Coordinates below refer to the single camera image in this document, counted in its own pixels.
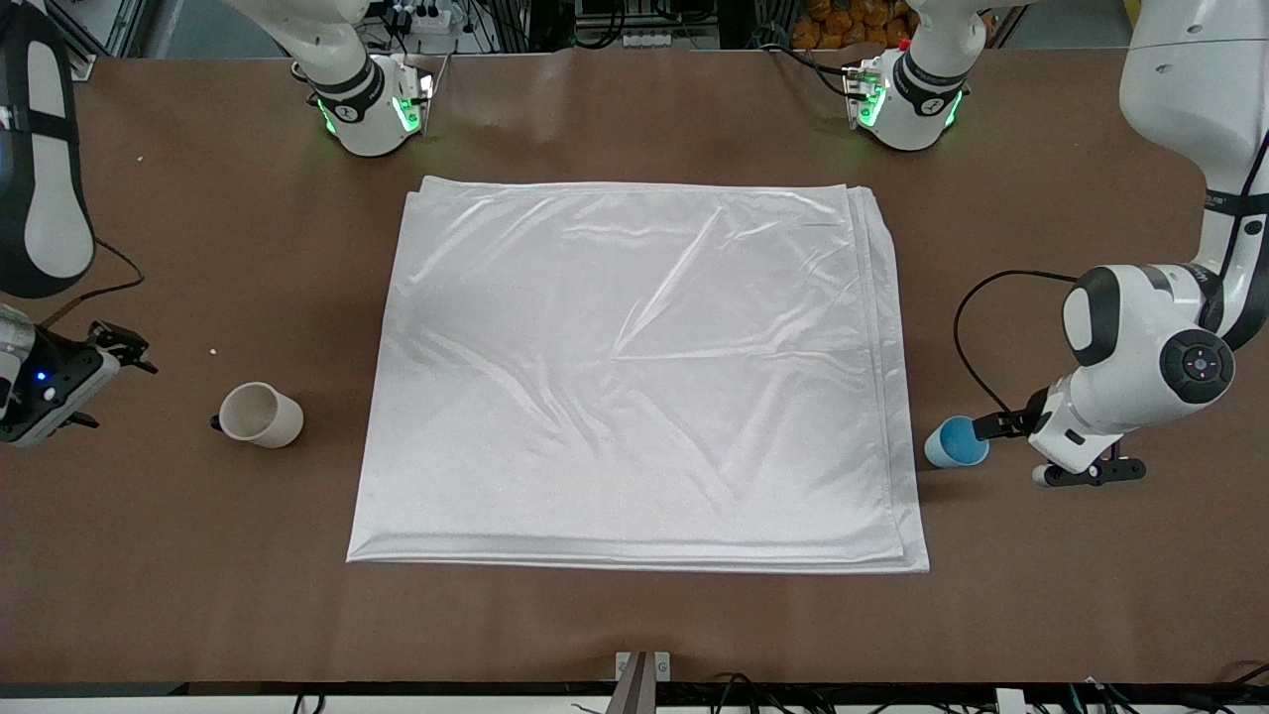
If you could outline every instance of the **table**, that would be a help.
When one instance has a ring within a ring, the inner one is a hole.
[[[958,124],[905,155],[851,133],[787,57],[456,57],[430,136],[363,160],[282,61],[103,60],[76,95],[86,199],[150,279],[65,328],[137,328],[161,373],[117,379],[91,403],[98,431],[0,453],[0,678],[580,681],[646,648],[681,680],[1188,682],[1264,657],[1265,337],[1218,405],[1126,440],[1142,482],[1044,491],[1020,443],[921,471],[928,576],[344,564],[397,223],[424,174],[872,186],[921,440],[992,408],[950,340],[980,278],[1193,255],[1202,176],[1121,118],[1122,62],[989,52]],[[126,275],[103,254],[85,285]],[[1010,279],[964,337],[1022,405],[1074,360],[1063,285]],[[208,430],[256,379],[303,405],[292,448]]]

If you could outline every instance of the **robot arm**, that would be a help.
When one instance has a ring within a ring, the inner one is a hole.
[[[368,0],[226,0],[286,48],[316,94],[326,129],[358,156],[392,151],[423,120],[430,77],[369,56],[354,22]]]
[[[293,57],[326,128],[377,156],[419,131],[430,76],[371,57],[352,22],[367,0],[227,0]],[[93,261],[70,66],[43,0],[0,0],[0,292],[47,297]],[[140,335],[94,322],[72,341],[0,304],[0,443],[36,446],[60,427],[96,422],[77,410],[123,367],[156,372]]]
[[[1028,441],[1053,464],[1038,482],[1082,474],[1123,435],[1227,391],[1233,350],[1269,311],[1266,77],[1264,3],[1143,4],[1119,104],[1142,136],[1202,169],[1199,250],[1184,264],[1098,266],[1071,289],[1062,321],[1080,368],[1028,416]]]
[[[0,289],[47,297],[93,263],[70,63],[43,0],[0,6]]]
[[[851,103],[858,124],[896,148],[933,143],[952,123],[958,82],[982,47],[975,13],[987,4],[912,3],[923,20],[907,53],[887,51],[853,77],[858,90],[872,90]],[[1119,103],[1138,133],[1202,169],[1199,250],[1189,263],[1085,273],[1062,306],[1079,369],[1036,393],[1025,410],[975,421],[981,440],[1028,438],[1051,462],[1036,471],[1037,482],[1140,478],[1140,463],[1112,474],[1119,440],[1193,415],[1228,389],[1233,350],[1269,313],[1266,81],[1263,0],[1143,4]],[[1107,449],[1112,458],[1101,460]]]
[[[1036,0],[1015,0],[1027,5]],[[992,0],[910,0],[920,14],[911,44],[865,61],[849,80],[851,126],[902,151],[925,148],[956,119],[966,75],[982,53],[987,30],[978,13]]]

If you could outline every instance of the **green led light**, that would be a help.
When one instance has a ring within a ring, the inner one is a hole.
[[[405,127],[405,131],[419,128],[419,112],[411,110],[406,113],[406,104],[396,96],[392,98],[392,108],[397,110],[397,117],[401,117],[401,126]]]
[[[878,86],[877,93],[868,98],[868,104],[859,112],[859,122],[865,127],[871,127],[877,123],[877,114],[881,113],[881,105],[886,103],[886,88]]]
[[[335,122],[330,120],[330,113],[326,112],[326,105],[317,100],[317,108],[321,109],[321,115],[326,119],[326,131],[335,133]]]
[[[948,118],[945,122],[943,122],[943,128],[948,128],[949,126],[952,126],[952,122],[956,120],[956,108],[961,105],[961,99],[963,96],[964,91],[956,93],[956,99],[952,100],[952,108],[948,109]]]

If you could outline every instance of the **white cloth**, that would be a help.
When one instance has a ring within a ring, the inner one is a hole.
[[[348,559],[928,571],[872,191],[425,179]]]

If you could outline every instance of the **metal bracket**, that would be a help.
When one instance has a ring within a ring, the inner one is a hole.
[[[656,665],[656,681],[667,682],[670,681],[670,653],[669,652],[656,652],[654,653],[654,663]],[[621,680],[622,675],[626,672],[626,667],[631,661],[629,652],[617,653],[617,673],[613,676],[615,680]]]
[[[617,680],[617,691],[608,701],[604,714],[656,714],[656,682],[661,678],[662,665],[667,681],[670,678],[667,652],[657,652],[655,656],[647,652],[633,656],[629,652],[618,652],[617,671],[621,678]]]

